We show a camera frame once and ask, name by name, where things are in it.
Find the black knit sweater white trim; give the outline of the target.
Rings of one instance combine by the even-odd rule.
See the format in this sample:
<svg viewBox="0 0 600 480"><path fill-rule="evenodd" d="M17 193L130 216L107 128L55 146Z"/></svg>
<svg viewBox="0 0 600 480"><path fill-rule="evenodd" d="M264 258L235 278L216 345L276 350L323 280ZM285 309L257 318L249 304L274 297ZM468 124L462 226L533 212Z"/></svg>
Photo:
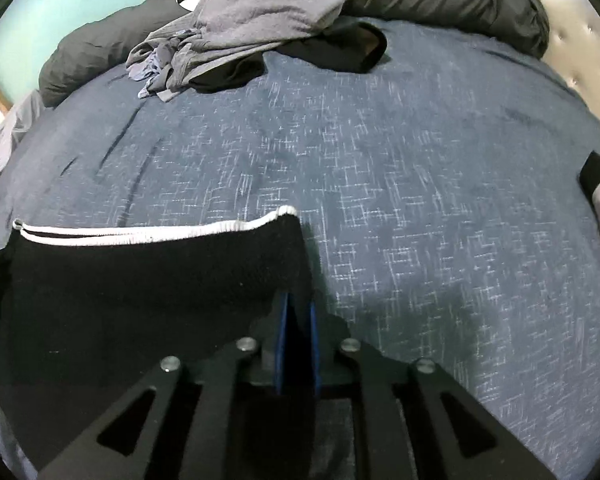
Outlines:
<svg viewBox="0 0 600 480"><path fill-rule="evenodd" d="M0 408L33 466L165 356L246 336L276 292L311 296L298 212L206 226L22 224L0 253Z"/></svg>

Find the blue-grey crumpled cloth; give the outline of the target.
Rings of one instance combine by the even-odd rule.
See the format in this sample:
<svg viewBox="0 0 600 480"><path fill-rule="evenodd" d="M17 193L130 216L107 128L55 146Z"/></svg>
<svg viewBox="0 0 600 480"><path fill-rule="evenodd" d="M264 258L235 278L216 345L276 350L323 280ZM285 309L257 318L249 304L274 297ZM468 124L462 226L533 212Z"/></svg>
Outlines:
<svg viewBox="0 0 600 480"><path fill-rule="evenodd" d="M178 95L166 88L166 83L173 70L171 61L175 49L170 41L162 42L152 50L143 61L133 63L126 72L130 79L143 81L143 88L137 93L141 100L150 96L158 96L162 102L169 102Z"/></svg>

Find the blue patterned bed sheet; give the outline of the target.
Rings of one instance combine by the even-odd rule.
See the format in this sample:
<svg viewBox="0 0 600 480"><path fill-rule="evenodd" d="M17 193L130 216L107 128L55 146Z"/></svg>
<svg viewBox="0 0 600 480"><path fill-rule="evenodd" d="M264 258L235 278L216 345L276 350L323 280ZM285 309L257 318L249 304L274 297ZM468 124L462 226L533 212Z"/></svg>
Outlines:
<svg viewBox="0 0 600 480"><path fill-rule="evenodd" d="M379 26L368 74L276 52L245 87L139 99L116 67L43 114L0 177L22 224L206 226L298 212L283 383L236 394L227 479L358 479L351 405L315 385L311 311L440 364L552 473L600 469L600 229L577 180L600 121L498 41ZM42 479L0 408L0 453Z"/></svg>

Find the grey t-shirt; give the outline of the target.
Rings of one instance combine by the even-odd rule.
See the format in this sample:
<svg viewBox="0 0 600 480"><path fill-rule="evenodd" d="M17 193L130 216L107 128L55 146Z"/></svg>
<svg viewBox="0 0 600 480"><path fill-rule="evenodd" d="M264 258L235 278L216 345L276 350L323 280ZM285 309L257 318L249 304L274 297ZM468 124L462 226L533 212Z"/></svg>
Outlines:
<svg viewBox="0 0 600 480"><path fill-rule="evenodd" d="M200 0L134 47L126 68L165 41L175 49L166 88L181 93L197 76L248 54L318 35L346 0Z"/></svg>

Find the cream tufted headboard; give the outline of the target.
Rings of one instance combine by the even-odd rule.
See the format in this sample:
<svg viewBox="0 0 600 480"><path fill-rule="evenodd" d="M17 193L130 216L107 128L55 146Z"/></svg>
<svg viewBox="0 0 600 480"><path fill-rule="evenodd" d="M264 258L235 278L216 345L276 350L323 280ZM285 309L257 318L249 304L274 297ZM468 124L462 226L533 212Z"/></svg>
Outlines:
<svg viewBox="0 0 600 480"><path fill-rule="evenodd" d="M543 61L577 91L600 120L600 4L594 0L541 0L550 19Z"/></svg>

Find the dark grey rolled duvet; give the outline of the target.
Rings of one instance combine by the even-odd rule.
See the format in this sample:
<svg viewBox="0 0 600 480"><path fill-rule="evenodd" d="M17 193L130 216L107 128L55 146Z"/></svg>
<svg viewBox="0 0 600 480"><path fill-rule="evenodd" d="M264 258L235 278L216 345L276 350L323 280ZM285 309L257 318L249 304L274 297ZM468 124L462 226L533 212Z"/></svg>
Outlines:
<svg viewBox="0 0 600 480"><path fill-rule="evenodd" d="M126 61L132 47L186 10L176 0L145 0L60 40L38 75L43 104L55 107L76 89ZM550 20L541 0L347 0L341 13L357 18L404 20L492 37L542 58Z"/></svg>

